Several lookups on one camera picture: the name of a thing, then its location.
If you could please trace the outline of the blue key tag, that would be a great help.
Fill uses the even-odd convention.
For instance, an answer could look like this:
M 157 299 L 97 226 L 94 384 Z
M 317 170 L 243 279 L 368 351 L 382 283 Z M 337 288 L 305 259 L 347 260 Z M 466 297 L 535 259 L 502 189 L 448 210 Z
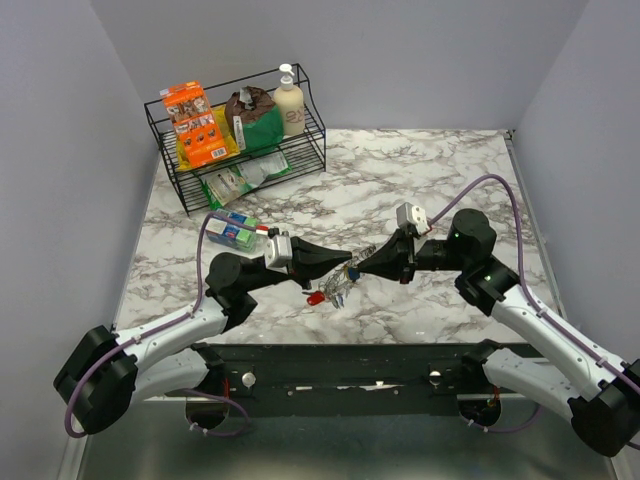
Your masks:
M 349 269 L 347 270 L 347 274 L 348 274 L 348 277 L 349 277 L 352 281 L 355 281 L 356 279 L 358 279 L 358 278 L 360 277 L 359 272 L 358 272 L 357 270 L 355 270 L 355 269 L 352 269 L 352 268 L 349 268 Z

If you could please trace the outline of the red key tag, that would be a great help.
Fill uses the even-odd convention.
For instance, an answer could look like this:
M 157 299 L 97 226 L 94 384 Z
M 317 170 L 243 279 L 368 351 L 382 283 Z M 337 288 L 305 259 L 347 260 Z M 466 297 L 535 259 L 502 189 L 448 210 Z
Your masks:
M 319 305 L 319 304 L 323 303 L 326 300 L 325 294 L 320 290 L 316 290 L 316 291 L 313 291 L 313 292 L 305 291 L 304 295 L 306 296 L 306 303 L 309 306 Z

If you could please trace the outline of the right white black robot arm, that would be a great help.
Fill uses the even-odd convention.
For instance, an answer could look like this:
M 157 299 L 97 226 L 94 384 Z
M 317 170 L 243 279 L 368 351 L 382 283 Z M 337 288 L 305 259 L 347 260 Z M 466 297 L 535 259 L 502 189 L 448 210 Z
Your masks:
M 507 326 L 546 359 L 538 365 L 486 341 L 464 362 L 469 390 L 489 385 L 517 392 L 567 420 L 596 453 L 616 456 L 639 432 L 639 364 L 629 363 L 579 332 L 526 287 L 524 278 L 493 254 L 496 232 L 487 217 L 462 209 L 443 240 L 418 241 L 421 210 L 399 226 L 358 270 L 401 284 L 418 271 L 454 271 L 455 289 L 471 306 Z

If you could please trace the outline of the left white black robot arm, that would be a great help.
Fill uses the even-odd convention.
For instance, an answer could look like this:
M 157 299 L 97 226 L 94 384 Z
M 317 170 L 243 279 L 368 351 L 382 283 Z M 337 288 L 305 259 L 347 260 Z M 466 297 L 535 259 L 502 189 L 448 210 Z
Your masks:
M 252 291 L 287 281 L 307 289 L 351 257 L 349 251 L 277 235 L 261 256 L 216 255 L 198 273 L 196 300 L 178 312 L 117 333 L 104 326 L 87 331 L 53 381 L 66 403 L 66 433 L 99 433 L 135 400 L 193 388 L 214 393 L 222 372 L 193 350 L 195 343 L 243 323 L 257 306 Z

